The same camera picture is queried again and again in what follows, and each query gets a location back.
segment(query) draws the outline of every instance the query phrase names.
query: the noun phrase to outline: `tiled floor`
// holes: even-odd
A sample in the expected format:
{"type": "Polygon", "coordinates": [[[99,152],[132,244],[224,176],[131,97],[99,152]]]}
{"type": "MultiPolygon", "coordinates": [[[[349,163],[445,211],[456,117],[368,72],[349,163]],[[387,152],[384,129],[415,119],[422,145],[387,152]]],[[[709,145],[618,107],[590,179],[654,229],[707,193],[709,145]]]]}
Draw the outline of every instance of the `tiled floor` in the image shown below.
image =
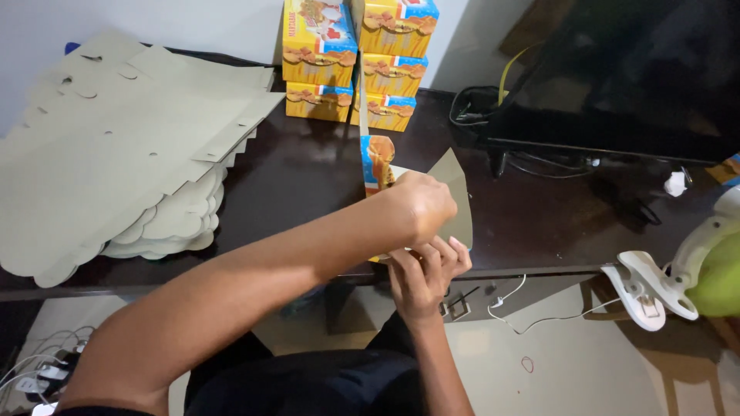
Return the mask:
{"type": "MultiPolygon", "coordinates": [[[[47,301],[23,354],[57,330],[97,326],[123,305],[115,297],[47,301]]],[[[387,306],[387,300],[369,304],[368,315],[382,322],[387,306]]],[[[580,292],[573,287],[508,320],[521,329],[580,309],[580,292]]],[[[499,321],[453,323],[446,329],[478,415],[740,415],[740,359],[700,326],[675,321],[649,334],[629,322],[574,319],[543,323],[522,336],[499,321]],[[534,363],[532,373],[522,365],[524,357],[531,359],[525,362],[528,369],[534,363]]],[[[374,335],[326,335],[321,308],[287,321],[270,316],[255,333],[279,355],[362,348],[374,335]]],[[[182,415],[186,379],[171,388],[171,415],[182,415]]],[[[22,404],[14,394],[9,407],[22,404]]]]}

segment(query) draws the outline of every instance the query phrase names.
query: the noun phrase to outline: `dark wooden table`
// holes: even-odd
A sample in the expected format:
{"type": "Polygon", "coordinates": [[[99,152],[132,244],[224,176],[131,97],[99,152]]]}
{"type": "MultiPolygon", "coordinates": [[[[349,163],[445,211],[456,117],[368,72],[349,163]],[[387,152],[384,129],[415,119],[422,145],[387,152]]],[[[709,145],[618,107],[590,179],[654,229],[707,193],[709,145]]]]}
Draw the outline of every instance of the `dark wooden table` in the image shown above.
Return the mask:
{"type": "MultiPolygon", "coordinates": [[[[275,90],[281,89],[284,83],[278,82],[275,90]]],[[[695,174],[695,186],[681,198],[659,198],[643,191],[644,201],[663,224],[630,229],[613,207],[594,195],[589,178],[554,180],[509,169],[495,181],[484,152],[456,146],[466,133],[448,122],[452,98],[420,91],[405,133],[377,132],[393,139],[395,164],[422,172],[448,148],[455,149],[468,182],[474,227],[474,268],[463,280],[525,272],[552,278],[595,272],[630,249],[648,251],[664,263],[710,215],[722,194],[723,189],[701,170],[695,174]]],[[[348,124],[286,117],[281,104],[229,170],[221,225],[210,248],[161,261],[98,256],[51,289],[39,289],[30,278],[0,270],[0,301],[145,293],[209,258],[359,201],[363,178],[358,133],[348,124]]],[[[635,182],[655,184],[650,189],[659,186],[648,168],[619,168],[608,174],[627,187],[635,182]]],[[[343,277],[373,273],[370,264],[361,264],[343,277]]]]}

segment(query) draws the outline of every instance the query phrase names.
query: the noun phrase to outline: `stack of cardboard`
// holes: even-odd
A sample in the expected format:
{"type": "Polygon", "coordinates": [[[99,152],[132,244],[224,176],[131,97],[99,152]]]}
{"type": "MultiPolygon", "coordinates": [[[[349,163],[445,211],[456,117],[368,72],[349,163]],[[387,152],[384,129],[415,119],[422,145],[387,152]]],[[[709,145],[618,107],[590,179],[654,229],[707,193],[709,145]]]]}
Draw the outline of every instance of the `stack of cardboard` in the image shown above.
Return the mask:
{"type": "Polygon", "coordinates": [[[285,0],[287,115],[345,121],[352,105],[356,61],[357,42],[341,0],[285,0]]]}
{"type": "Polygon", "coordinates": [[[208,247],[226,168],[284,97],[273,76],[117,32],[63,57],[0,141],[0,265],[49,287],[100,253],[208,247]]]}
{"type": "MultiPolygon", "coordinates": [[[[353,0],[357,44],[364,53],[369,126],[404,131],[426,73],[426,50],[440,12],[433,0],[353,0]]],[[[355,104],[351,123],[360,123],[355,104]]]]}

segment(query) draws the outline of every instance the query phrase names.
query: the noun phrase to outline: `person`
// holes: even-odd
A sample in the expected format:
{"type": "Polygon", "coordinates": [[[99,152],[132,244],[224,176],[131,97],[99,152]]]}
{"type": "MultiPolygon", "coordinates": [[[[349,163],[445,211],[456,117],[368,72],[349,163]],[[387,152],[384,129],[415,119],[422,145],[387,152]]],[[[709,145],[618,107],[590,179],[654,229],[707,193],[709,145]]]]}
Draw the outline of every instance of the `person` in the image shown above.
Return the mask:
{"type": "Polygon", "coordinates": [[[170,384],[191,371],[186,415],[472,415],[439,311],[450,280],[471,268],[467,247],[436,236],[456,213],[445,184],[407,172],[203,263],[103,322],[56,413],[165,416],[170,384]],[[378,253],[390,254],[397,311],[367,349],[273,357],[249,332],[378,253]]]}

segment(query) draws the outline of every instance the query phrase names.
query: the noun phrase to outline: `white tissue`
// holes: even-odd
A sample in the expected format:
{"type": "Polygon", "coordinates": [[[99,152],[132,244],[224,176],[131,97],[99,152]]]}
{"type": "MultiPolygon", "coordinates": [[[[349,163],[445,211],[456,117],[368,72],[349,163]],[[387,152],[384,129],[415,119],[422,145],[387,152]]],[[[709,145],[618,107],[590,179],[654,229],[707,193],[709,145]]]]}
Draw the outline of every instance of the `white tissue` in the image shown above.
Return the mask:
{"type": "Polygon", "coordinates": [[[672,196],[681,196],[686,190],[686,175],[683,172],[673,172],[665,182],[665,192],[672,196]]]}

